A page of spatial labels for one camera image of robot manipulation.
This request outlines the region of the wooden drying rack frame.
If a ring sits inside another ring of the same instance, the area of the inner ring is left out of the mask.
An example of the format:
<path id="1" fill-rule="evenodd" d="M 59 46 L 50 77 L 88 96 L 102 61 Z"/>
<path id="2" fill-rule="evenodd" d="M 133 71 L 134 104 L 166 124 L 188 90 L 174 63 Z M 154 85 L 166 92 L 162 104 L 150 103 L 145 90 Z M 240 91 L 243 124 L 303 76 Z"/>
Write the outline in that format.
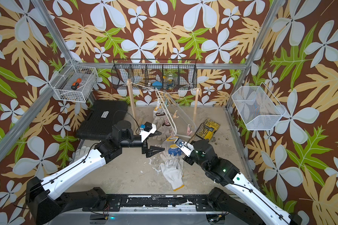
<path id="1" fill-rule="evenodd" d="M 133 82 L 131 81 L 130 78 L 128 78 L 127 82 L 127 89 L 128 89 L 128 93 L 129 93 L 129 97 L 130 97 L 130 105 L 131 105 L 131 110 L 132 110 L 132 116 L 134 119 L 136 119 L 136 112 L 135 112 L 135 102 L 134 102 L 134 95 L 133 95 Z M 195 123 L 196 121 L 196 116 L 197 116 L 197 106 L 198 106 L 198 99 L 199 99 L 199 93 L 200 93 L 200 88 L 195 88 L 195 89 L 191 89 L 196 91 L 195 94 L 195 101 L 194 101 L 194 112 L 193 112 L 193 123 Z"/>

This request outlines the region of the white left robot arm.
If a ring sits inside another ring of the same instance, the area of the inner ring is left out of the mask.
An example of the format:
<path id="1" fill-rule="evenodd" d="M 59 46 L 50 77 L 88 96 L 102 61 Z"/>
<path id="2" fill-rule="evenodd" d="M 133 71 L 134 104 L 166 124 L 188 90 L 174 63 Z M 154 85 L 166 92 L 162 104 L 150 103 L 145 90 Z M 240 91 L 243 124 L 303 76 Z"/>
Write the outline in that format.
<path id="1" fill-rule="evenodd" d="M 92 171 L 108 164 L 122 154 L 123 148 L 141 148 L 146 157 L 164 151 L 148 146 L 150 137 L 160 136 L 156 125 L 146 122 L 135 135 L 129 121 L 119 121 L 108 136 L 79 160 L 43 179 L 29 180 L 25 203 L 37 225 L 44 225 L 61 213 L 80 208 L 104 210 L 108 207 L 107 194 L 101 188 L 68 193 L 69 189 Z"/>

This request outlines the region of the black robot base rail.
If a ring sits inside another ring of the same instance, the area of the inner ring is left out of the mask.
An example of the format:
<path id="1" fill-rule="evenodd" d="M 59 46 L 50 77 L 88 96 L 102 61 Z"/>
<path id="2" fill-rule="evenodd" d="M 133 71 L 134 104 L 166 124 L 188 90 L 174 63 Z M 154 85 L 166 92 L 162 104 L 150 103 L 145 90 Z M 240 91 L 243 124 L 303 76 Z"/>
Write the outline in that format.
<path id="1" fill-rule="evenodd" d="M 190 206 L 195 212 L 219 211 L 224 209 L 209 201 L 208 195 L 123 195 L 108 194 L 102 206 L 84 207 L 83 211 L 121 212 L 124 208 L 175 208 Z"/>

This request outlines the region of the beige cotton glove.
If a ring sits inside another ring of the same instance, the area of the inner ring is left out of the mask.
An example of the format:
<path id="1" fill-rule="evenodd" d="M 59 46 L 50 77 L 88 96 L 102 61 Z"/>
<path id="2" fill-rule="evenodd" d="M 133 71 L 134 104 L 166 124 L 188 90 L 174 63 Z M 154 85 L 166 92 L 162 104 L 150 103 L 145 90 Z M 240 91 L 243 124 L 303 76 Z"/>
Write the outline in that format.
<path id="1" fill-rule="evenodd" d="M 157 129 L 159 129 L 165 123 L 166 115 L 161 106 L 155 107 L 153 110 L 153 118 L 153 124 L 156 125 Z"/>

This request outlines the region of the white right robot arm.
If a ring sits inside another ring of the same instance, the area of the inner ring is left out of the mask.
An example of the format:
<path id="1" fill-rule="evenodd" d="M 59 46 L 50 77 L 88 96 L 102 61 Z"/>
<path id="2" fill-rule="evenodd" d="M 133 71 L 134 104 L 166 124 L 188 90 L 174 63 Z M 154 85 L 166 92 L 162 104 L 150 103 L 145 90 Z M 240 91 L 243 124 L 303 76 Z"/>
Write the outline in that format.
<path id="1" fill-rule="evenodd" d="M 301 224 L 302 218 L 298 214 L 288 213 L 270 201 L 232 162 L 218 157 L 207 140 L 188 143 L 178 139 L 176 145 L 186 155 L 185 162 L 198 164 L 208 178 L 241 199 L 238 202 L 221 189 L 214 188 L 207 196 L 212 210 L 231 213 L 249 225 Z"/>

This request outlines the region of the white glove behind left arm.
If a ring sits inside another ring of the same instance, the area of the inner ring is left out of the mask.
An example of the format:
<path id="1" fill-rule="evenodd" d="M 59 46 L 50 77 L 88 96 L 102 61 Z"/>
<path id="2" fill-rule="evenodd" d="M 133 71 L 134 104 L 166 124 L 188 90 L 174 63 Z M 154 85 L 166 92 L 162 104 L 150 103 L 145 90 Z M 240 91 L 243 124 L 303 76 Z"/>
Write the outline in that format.
<path id="1" fill-rule="evenodd" d="M 87 147 L 85 145 L 83 145 L 80 149 L 77 149 L 73 155 L 72 155 L 72 159 L 69 162 L 70 164 L 74 163 L 75 161 L 79 160 L 80 158 L 82 158 L 84 155 L 86 155 L 90 150 L 90 147 Z"/>

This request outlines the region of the white clip hanger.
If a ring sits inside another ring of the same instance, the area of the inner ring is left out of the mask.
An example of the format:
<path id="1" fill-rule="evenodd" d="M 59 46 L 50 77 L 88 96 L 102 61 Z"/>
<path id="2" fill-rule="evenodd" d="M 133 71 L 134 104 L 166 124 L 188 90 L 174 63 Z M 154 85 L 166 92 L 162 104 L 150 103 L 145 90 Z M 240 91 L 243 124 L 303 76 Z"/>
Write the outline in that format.
<path id="1" fill-rule="evenodd" d="M 171 136 L 178 136 L 186 140 L 194 137 L 197 130 L 195 121 L 198 108 L 198 89 L 196 89 L 196 92 L 193 110 L 188 111 L 181 107 L 170 93 L 155 89 L 158 108 L 165 114 L 164 121 L 166 125 L 169 124 L 170 126 L 169 134 Z"/>

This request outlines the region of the blue dotted yellow cuff glove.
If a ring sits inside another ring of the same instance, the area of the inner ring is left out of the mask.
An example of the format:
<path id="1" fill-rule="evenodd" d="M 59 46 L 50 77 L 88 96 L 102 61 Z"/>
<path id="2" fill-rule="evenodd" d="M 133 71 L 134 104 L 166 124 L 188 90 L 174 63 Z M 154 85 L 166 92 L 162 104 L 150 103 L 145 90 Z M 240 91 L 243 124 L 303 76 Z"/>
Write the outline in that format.
<path id="1" fill-rule="evenodd" d="M 161 135 L 158 136 L 158 140 L 165 141 L 167 138 L 174 136 L 173 127 L 168 120 L 162 124 L 162 126 L 159 128 L 159 132 L 161 132 Z"/>

